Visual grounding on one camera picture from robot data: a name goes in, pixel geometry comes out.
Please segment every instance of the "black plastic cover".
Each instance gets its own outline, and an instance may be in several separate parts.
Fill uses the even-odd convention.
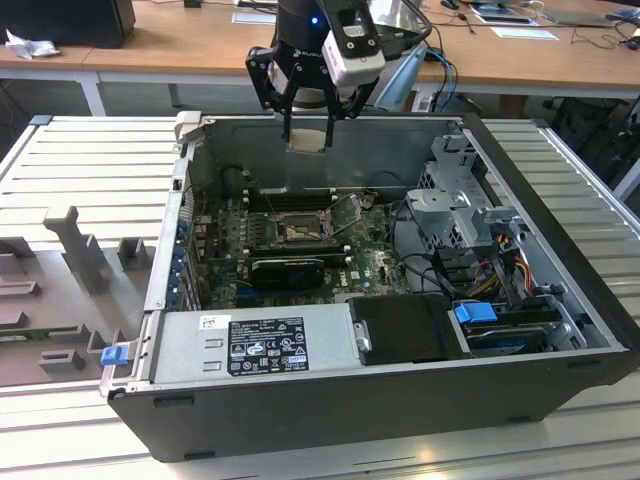
[[[349,300],[353,322],[365,323],[372,349],[365,365],[423,363],[462,358],[446,310],[430,295],[357,297]]]

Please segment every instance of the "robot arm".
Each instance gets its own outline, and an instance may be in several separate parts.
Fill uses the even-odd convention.
[[[429,35],[431,25],[418,7],[412,0],[402,2],[426,21],[412,38],[381,35],[367,0],[279,0],[271,47],[252,48],[246,65],[262,107],[284,116],[287,143],[294,107],[326,106],[325,147],[330,147],[334,123],[360,114],[385,61],[399,58]],[[338,88],[353,93],[343,101]]]

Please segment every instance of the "black computer case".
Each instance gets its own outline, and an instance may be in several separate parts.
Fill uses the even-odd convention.
[[[120,48],[136,21],[132,0],[0,0],[5,29],[57,45]]]

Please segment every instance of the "white table leg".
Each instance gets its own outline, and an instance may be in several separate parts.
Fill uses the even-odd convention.
[[[98,75],[94,72],[87,72],[79,76],[78,82],[82,86],[91,115],[94,117],[106,117],[107,112],[104,109],[102,96],[100,95],[100,79]]]

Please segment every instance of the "laptop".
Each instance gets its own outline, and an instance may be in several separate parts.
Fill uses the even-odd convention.
[[[573,27],[613,27],[614,25],[611,20],[590,12],[548,10],[545,8],[542,15],[550,22],[558,25],[570,25]]]

